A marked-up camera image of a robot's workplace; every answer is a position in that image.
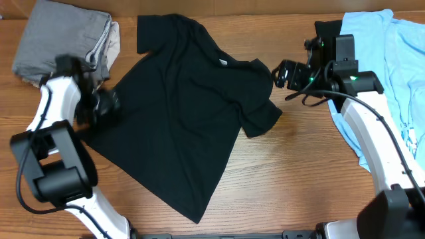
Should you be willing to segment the black t-shirt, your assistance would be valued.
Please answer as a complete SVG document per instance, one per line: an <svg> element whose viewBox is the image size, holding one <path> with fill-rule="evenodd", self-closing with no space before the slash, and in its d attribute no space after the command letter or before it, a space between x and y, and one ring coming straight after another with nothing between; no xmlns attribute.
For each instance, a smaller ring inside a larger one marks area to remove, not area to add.
<svg viewBox="0 0 425 239"><path fill-rule="evenodd" d="M257 137L281 110L260 61L238 61L182 15L137 19L142 59L116 84L115 123L79 132L93 150L199 222L240 131Z"/></svg>

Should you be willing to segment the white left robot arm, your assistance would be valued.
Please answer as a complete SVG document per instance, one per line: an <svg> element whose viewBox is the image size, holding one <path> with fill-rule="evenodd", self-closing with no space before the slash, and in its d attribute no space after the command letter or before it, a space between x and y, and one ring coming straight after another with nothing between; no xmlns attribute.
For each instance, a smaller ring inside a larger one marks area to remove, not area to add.
<svg viewBox="0 0 425 239"><path fill-rule="evenodd" d="M121 110L118 96L85 77L80 59L63 54L55 62L55 71L39 82L41 100L33 121L10 140L19 165L17 199L33 214L67 211L95 238L138 238L98 187L95 164L72 127L98 129L115 122Z"/></svg>

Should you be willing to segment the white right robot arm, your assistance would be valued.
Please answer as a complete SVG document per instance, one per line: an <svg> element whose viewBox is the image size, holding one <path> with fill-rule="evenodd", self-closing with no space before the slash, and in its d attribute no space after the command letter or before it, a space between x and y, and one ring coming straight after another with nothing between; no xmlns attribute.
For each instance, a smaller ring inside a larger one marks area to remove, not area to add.
<svg viewBox="0 0 425 239"><path fill-rule="evenodd" d="M310 238L423 238L424 170L412 158L391 118L377 75L359 71L353 35L304 43L307 63L283 60L272 71L279 88L333 100L357 138L375 186L374 199L350 220L321 222Z"/></svg>

